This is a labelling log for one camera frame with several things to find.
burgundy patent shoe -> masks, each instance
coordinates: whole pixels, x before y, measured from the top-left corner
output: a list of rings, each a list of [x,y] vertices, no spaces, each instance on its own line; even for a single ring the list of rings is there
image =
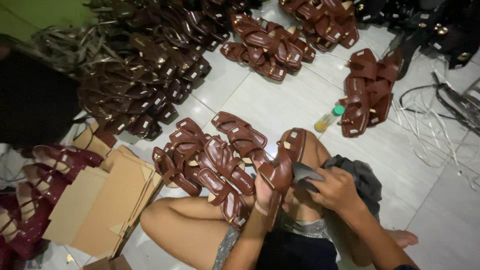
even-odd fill
[[[63,174],[42,163],[25,165],[22,170],[32,187],[52,205],[57,204],[69,184]]]
[[[87,166],[98,167],[103,158],[89,150],[72,146],[39,145],[33,148],[36,161],[48,165],[63,173],[69,182],[73,182],[78,173]]]

flattened cardboard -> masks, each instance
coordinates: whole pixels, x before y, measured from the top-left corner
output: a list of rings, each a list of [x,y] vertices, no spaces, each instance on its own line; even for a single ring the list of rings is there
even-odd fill
[[[43,238],[59,245],[72,245],[105,182],[103,177],[80,171],[73,184],[65,188],[50,214],[51,222]]]

leg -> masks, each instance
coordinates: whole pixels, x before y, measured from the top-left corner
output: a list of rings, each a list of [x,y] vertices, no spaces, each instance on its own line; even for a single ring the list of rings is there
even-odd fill
[[[147,207],[140,224],[173,257],[196,269],[211,270],[228,223],[206,197],[163,198]]]

glue bottle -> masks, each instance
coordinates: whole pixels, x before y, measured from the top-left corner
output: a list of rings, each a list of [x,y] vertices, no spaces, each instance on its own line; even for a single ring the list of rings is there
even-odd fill
[[[340,115],[342,115],[345,112],[345,108],[343,106],[337,105],[335,108],[333,108],[332,113],[326,113],[324,116],[320,118],[313,127],[317,132],[325,132],[327,130],[328,126],[333,124],[336,120],[336,118]]]

bare foot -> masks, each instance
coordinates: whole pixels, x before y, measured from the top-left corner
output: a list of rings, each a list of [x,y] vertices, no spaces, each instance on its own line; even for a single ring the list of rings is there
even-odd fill
[[[409,231],[391,231],[385,230],[394,240],[395,242],[401,247],[406,248],[409,245],[416,245],[419,243],[419,238]]]

